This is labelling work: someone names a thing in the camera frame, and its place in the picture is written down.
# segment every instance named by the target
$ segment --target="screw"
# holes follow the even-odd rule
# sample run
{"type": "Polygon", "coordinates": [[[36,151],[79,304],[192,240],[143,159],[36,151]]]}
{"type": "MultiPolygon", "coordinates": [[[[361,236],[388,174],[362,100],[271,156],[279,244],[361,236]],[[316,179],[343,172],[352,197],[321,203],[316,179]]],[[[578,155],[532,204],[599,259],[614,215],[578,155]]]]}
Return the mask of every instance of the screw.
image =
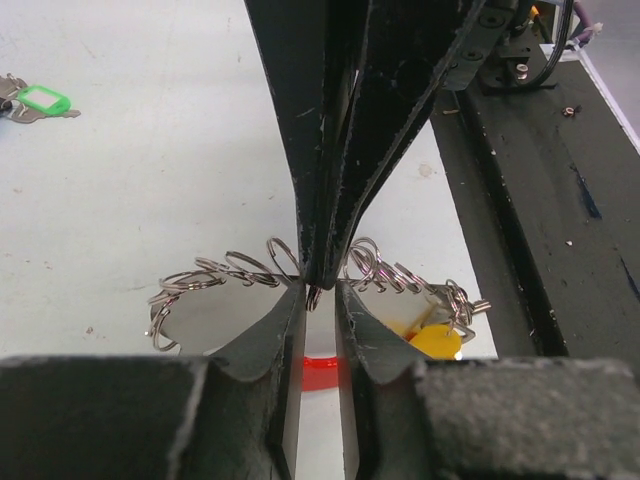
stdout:
{"type": "Polygon", "coordinates": [[[527,67],[524,63],[519,63],[516,65],[516,78],[518,80],[526,80],[529,75],[529,67],[527,67]]]}

